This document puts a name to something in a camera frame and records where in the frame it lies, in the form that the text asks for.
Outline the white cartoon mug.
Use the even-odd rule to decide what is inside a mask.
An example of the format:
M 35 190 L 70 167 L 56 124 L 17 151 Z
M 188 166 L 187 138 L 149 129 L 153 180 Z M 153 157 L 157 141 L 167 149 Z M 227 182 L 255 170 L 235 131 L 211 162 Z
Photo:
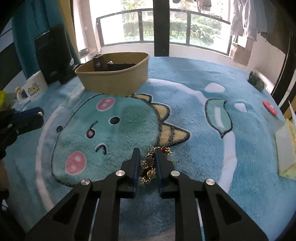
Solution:
M 20 104 L 33 102 L 40 98 L 48 89 L 48 85 L 41 70 L 27 79 L 22 87 L 16 87 L 16 99 Z

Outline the yellow plastic bag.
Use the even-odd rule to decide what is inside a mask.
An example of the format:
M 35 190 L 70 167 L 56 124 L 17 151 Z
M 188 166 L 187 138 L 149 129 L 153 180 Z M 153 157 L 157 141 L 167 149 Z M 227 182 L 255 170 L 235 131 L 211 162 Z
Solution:
M 0 91 L 0 111 L 5 111 L 10 108 L 10 103 L 6 102 L 7 93 L 4 91 Z

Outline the black electric kettle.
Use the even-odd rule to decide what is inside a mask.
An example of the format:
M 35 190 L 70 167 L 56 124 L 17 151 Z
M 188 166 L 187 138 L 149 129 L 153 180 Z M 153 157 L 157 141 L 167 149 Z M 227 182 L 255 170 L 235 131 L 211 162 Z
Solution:
M 57 24 L 34 40 L 36 58 L 47 84 L 64 82 L 74 70 L 65 26 Z

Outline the black watch stand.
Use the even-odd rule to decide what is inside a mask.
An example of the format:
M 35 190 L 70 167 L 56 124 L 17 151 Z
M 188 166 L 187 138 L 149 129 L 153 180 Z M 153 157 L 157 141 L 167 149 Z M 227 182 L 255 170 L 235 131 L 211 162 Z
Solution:
M 110 71 L 120 71 L 125 70 L 127 68 L 131 68 L 135 66 L 135 63 L 129 64 L 115 64 L 113 61 L 105 61 L 104 56 L 102 54 L 96 54 L 92 57 L 92 63 L 94 71 L 97 72 L 110 72 Z

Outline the tan plastic tray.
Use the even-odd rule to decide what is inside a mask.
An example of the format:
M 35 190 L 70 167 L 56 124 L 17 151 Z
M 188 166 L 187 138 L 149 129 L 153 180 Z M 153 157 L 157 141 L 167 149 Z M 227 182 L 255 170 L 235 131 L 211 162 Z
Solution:
M 94 71 L 92 60 L 80 65 L 75 73 L 85 90 L 115 96 L 136 93 L 148 79 L 149 54 L 146 52 L 115 52 L 103 54 L 105 61 L 115 64 L 135 63 L 120 71 Z

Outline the teal curtain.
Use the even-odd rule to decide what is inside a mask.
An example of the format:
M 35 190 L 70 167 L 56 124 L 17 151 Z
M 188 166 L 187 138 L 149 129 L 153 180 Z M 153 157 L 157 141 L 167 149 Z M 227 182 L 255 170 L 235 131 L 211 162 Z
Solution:
M 26 78 L 31 77 L 40 69 L 34 40 L 57 24 L 65 25 L 58 1 L 24 1 L 12 16 L 14 44 Z M 79 56 L 75 53 L 67 29 L 66 34 L 74 63 L 79 64 Z

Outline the blue dinosaur plush rug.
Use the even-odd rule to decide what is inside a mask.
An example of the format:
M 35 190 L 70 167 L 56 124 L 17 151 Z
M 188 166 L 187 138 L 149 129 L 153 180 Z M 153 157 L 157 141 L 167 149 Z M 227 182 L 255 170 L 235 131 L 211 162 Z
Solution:
M 127 97 L 88 92 L 74 78 L 22 106 L 45 114 L 43 127 L 18 137 L 4 158 L 8 206 L 22 228 L 80 180 L 117 171 L 134 148 L 145 157 L 167 146 L 178 170 L 214 179 L 269 240 L 278 238 L 295 212 L 295 181 L 278 174 L 274 136 L 285 119 L 264 107 L 271 95 L 247 72 L 206 61 L 152 57 L 148 75 Z

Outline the black balcony railing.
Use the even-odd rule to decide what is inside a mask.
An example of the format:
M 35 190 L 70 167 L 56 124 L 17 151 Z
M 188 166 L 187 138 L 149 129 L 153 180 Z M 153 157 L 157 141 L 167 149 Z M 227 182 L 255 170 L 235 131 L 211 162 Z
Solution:
M 99 16 L 96 27 L 102 47 L 160 43 L 228 55 L 232 42 L 229 21 L 184 9 L 170 9 L 164 16 L 153 8 L 120 11 Z

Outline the red round small object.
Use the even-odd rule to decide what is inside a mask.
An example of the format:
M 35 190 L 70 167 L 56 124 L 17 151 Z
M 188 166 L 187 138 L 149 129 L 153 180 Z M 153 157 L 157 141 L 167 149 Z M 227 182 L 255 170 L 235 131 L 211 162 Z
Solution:
M 276 109 L 268 101 L 264 100 L 263 105 L 273 116 L 278 115 L 278 112 L 276 111 Z

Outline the small dark green object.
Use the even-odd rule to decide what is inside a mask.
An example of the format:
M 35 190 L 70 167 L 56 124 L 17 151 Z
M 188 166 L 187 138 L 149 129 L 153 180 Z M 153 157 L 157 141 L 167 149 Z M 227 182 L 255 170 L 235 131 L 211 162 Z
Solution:
M 248 83 L 250 83 L 255 89 L 262 92 L 266 84 L 264 81 L 259 77 L 259 75 L 256 72 L 251 71 L 248 76 Z

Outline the hanging light grey shirt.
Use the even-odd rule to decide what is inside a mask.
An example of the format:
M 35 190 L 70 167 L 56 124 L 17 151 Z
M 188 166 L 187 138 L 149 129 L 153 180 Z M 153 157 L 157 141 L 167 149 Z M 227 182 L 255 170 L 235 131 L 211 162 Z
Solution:
M 230 34 L 257 41 L 254 1 L 233 1 L 233 19 Z

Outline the black door frame post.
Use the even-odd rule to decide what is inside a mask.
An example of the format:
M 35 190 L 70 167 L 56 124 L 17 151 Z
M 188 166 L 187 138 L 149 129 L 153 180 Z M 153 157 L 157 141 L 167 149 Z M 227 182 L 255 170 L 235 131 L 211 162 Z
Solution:
M 169 0 L 153 0 L 154 56 L 168 57 L 170 51 L 170 3 Z

